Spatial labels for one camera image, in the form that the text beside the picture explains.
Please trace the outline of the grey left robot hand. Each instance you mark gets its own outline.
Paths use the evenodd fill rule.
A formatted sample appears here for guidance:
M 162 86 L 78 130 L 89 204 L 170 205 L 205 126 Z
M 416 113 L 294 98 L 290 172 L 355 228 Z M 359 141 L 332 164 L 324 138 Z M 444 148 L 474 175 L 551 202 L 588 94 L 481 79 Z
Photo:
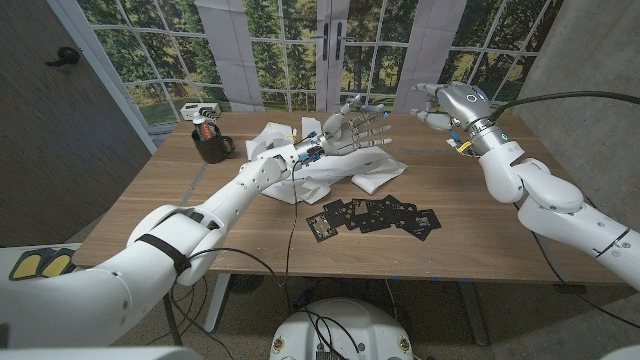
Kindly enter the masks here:
M 364 105 L 361 95 L 348 98 L 346 103 L 331 115 L 321 127 L 319 135 L 309 135 L 294 146 L 299 164 L 317 161 L 321 156 L 344 156 L 361 148 L 384 145 L 390 138 L 371 137 L 388 131 L 391 126 L 372 128 L 376 122 L 387 117 L 382 104 Z

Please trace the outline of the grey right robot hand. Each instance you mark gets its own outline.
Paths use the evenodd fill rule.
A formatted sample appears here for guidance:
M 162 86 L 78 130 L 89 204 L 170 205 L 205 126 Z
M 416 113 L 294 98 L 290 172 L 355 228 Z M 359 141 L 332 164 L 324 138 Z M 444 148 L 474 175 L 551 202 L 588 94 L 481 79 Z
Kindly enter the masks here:
M 502 129 L 489 119 L 488 98 L 477 86 L 457 81 L 449 84 L 419 83 L 413 90 L 426 91 L 428 96 L 426 109 L 412 109 L 412 115 L 438 131 L 450 132 L 461 126 L 469 133 L 469 144 L 459 145 L 459 152 L 468 149 L 472 154 L 482 156 L 508 142 Z

